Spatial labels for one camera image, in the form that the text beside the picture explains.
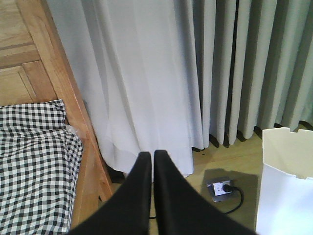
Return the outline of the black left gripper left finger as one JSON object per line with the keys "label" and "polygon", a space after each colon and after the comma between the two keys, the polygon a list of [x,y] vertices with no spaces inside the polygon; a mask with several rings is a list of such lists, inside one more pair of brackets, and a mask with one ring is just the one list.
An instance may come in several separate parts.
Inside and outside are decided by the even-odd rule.
{"label": "black left gripper left finger", "polygon": [[70,235],[147,235],[151,206],[152,161],[140,152],[125,182]]}

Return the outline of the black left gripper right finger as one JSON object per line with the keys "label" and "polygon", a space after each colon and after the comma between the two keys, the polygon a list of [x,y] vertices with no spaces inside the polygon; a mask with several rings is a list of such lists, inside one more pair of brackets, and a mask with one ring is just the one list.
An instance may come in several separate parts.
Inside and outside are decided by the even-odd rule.
{"label": "black left gripper right finger", "polygon": [[160,235],[253,235],[208,203],[165,150],[154,152],[154,202]]}

